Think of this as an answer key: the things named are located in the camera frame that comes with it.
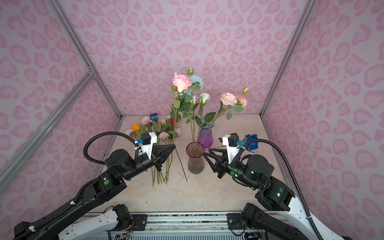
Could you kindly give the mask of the white rose stem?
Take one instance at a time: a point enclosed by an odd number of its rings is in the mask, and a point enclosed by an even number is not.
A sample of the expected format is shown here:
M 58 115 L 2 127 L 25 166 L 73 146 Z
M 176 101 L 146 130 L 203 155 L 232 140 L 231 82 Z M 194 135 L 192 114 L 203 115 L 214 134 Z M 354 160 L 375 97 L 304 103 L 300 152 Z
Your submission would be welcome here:
M 195 134 L 196 134 L 195 120 L 197 120 L 199 131 L 200 129 L 207 128 L 207 127 L 209 131 L 212 127 L 214 117 L 216 116 L 215 113 L 208 113 L 205 116 L 203 116 L 204 107 L 208 104 L 210 98 L 211 96 L 208 93 L 202 93 L 199 99 L 197 99 L 197 96 L 193 96 L 191 101 L 190 120 L 191 120 L 191 133 L 192 133 L 192 140 L 193 140 L 192 153 L 194 156 L 197 156 L 200 151 L 199 140 L 195 140 Z M 203 141 L 207 137 L 207 134 L 208 133 L 204 135 L 204 138 L 202 141 L 200 141 L 200 143 L 203 143 Z

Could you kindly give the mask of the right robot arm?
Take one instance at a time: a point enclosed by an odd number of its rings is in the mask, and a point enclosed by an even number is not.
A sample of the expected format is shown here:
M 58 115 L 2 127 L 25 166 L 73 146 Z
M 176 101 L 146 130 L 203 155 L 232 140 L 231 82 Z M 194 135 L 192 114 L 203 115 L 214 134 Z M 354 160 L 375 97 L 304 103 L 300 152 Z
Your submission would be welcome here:
M 209 149 L 204 158 L 222 178 L 230 175 L 241 185 L 256 191 L 261 210 L 247 203 L 241 212 L 241 222 L 247 229 L 264 230 L 281 240 L 346 240 L 329 229 L 315 216 L 308 217 L 299 197 L 285 183 L 273 177 L 274 166 L 261 155 L 246 155 L 245 164 L 232 167 L 226 150 Z

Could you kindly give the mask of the light blue rose stem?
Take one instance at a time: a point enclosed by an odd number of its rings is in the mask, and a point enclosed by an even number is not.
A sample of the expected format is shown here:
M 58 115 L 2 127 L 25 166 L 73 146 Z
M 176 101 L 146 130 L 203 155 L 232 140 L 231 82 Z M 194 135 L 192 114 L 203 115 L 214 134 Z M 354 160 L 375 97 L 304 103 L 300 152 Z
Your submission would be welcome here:
M 187 77 L 189 78 L 191 85 L 184 90 L 180 95 L 181 100 L 180 113 L 183 119 L 186 119 L 186 123 L 190 124 L 192 142 L 196 140 L 196 110 L 199 107 L 200 100 L 197 96 L 197 92 L 200 91 L 203 86 L 203 80 L 197 75 L 193 75 L 194 69 L 188 68 L 186 70 Z

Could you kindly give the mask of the maroon grey glass vase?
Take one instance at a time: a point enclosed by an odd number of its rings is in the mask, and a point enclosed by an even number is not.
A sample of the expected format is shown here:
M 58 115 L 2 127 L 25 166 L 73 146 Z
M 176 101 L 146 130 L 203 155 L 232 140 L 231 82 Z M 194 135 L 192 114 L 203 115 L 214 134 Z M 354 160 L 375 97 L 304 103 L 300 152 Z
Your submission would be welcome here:
M 198 142 L 192 142 L 186 147 L 186 153 L 189 157 L 188 170 L 194 175 L 202 173 L 205 168 L 204 152 L 204 146 Z

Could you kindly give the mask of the dark blue rose stem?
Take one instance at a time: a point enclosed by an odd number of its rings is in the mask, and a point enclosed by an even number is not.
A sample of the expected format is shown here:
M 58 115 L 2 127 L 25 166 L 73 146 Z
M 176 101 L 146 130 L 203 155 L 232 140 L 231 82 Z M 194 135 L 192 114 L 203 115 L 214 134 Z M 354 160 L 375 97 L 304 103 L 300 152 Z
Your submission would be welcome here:
M 258 135 L 246 135 L 241 141 L 243 141 L 242 148 L 245 148 L 247 151 L 255 151 L 258 149 L 258 142 L 254 142 L 254 140 L 258 139 Z

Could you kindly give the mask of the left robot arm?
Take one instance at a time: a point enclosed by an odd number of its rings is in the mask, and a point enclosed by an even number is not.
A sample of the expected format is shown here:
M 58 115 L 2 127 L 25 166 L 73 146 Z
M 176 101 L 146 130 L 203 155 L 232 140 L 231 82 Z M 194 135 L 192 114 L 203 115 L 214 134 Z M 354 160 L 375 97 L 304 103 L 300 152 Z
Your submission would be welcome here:
M 175 145 L 155 145 L 150 156 L 143 154 L 139 162 L 124 150 L 111 153 L 106 159 L 107 170 L 84 184 L 74 198 L 45 217 L 15 226 L 16 240 L 57 240 L 59 234 L 94 208 L 110 201 L 126 187 L 126 181 L 149 170 L 161 169 Z

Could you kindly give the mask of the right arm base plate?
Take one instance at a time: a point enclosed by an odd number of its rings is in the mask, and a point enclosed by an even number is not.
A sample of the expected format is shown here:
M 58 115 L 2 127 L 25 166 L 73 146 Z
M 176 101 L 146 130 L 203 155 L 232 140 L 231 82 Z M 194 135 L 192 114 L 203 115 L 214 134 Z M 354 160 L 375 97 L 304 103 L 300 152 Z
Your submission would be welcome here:
M 248 220 L 240 213 L 228 213 L 226 216 L 229 230 L 247 230 L 249 228 Z

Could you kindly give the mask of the blue purple glass vase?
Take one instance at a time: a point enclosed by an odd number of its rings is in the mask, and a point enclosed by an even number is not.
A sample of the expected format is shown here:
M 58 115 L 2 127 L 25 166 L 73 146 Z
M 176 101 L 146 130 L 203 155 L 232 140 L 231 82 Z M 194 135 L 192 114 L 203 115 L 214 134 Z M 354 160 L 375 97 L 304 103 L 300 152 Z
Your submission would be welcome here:
M 200 127 L 198 134 L 198 143 L 202 144 L 205 149 L 209 149 L 213 145 L 214 139 L 212 129 L 214 126 L 215 123 L 206 123 L 205 120 L 202 120 L 202 126 Z

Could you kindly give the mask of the single pink rose stem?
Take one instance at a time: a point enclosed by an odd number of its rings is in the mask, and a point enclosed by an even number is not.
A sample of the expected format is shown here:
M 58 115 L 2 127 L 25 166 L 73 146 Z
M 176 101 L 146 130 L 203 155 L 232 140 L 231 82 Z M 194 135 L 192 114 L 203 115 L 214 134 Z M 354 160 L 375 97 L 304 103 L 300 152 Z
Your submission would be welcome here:
M 181 108 L 181 100 L 179 99 L 179 95 L 186 90 L 191 85 L 189 78 L 186 75 L 178 75 L 174 74 L 171 90 L 172 90 L 172 105 L 170 117 L 172 119 L 179 119 L 178 124 L 182 121 L 180 108 Z

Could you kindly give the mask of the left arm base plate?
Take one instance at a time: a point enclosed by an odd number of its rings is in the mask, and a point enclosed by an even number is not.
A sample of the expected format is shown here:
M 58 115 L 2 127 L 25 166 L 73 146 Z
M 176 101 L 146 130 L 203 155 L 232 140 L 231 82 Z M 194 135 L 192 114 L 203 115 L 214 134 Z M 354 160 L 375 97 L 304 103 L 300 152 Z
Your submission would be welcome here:
M 148 215 L 146 214 L 133 214 L 131 231 L 144 231 L 147 225 Z

